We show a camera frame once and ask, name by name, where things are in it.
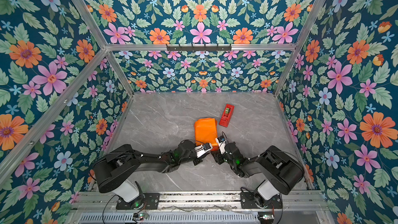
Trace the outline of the yellow orange wrapping paper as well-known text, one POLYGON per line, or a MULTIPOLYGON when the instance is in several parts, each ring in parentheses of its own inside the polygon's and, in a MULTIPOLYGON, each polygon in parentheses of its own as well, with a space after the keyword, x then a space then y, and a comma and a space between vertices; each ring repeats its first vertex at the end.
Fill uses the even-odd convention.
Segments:
POLYGON ((212 150, 218 150, 217 121, 214 118, 202 118, 194 123, 195 143, 197 146, 205 143, 212 145, 212 150))

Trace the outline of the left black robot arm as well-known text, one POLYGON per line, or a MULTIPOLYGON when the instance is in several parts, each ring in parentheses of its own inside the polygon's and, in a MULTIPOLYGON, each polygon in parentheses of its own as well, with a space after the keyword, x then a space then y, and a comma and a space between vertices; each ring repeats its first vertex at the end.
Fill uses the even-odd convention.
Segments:
POLYGON ((139 184, 129 181, 133 173, 171 173, 182 164, 200 163, 210 150, 209 143, 196 144, 191 140, 183 140, 176 149, 160 154, 134 150, 129 144, 122 145, 94 163, 98 191, 102 194, 112 192, 124 202, 132 203, 144 196, 139 184))

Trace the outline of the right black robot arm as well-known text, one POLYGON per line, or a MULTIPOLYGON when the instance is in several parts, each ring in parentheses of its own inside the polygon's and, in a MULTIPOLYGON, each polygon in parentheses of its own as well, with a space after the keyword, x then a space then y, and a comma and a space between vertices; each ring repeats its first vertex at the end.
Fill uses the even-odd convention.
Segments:
POLYGON ((265 176, 265 180, 250 193, 260 208, 267 207, 279 194, 288 195, 304 177, 303 166, 274 145, 253 158, 244 157, 234 142, 222 143, 222 146, 210 152, 217 164, 227 163, 242 178, 256 174, 265 176))

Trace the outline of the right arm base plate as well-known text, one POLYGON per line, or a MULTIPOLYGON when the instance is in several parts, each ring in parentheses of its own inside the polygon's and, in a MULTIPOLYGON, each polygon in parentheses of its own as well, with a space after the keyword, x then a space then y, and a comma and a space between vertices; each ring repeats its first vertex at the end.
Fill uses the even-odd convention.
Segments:
POLYGON ((263 198, 257 191, 240 188, 240 204, 242 209, 282 209, 283 200, 280 194, 270 199, 263 198))

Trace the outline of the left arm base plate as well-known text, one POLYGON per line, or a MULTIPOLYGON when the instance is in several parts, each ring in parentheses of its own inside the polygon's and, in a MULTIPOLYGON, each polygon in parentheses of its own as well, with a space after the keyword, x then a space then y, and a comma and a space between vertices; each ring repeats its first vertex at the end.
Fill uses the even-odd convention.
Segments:
POLYGON ((143 193, 138 198, 127 203, 121 197, 119 198, 116 210, 155 210, 160 203, 159 193, 143 193))

